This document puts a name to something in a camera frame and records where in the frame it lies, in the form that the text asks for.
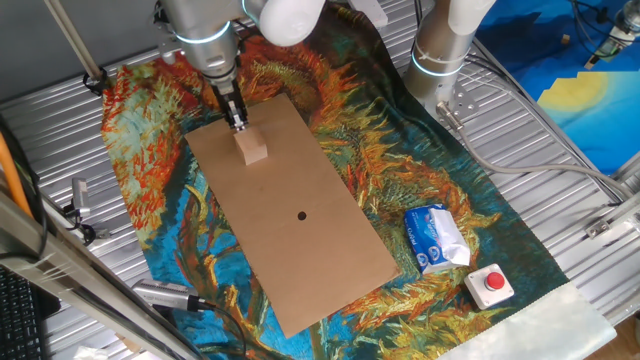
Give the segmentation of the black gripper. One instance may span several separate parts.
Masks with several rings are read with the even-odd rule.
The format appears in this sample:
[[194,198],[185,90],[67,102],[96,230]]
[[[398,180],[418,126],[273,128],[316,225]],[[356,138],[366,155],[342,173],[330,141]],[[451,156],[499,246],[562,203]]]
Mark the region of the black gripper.
[[233,128],[240,132],[246,129],[248,120],[246,106],[240,100],[236,76],[234,74],[212,79],[212,88],[227,120],[233,120]]

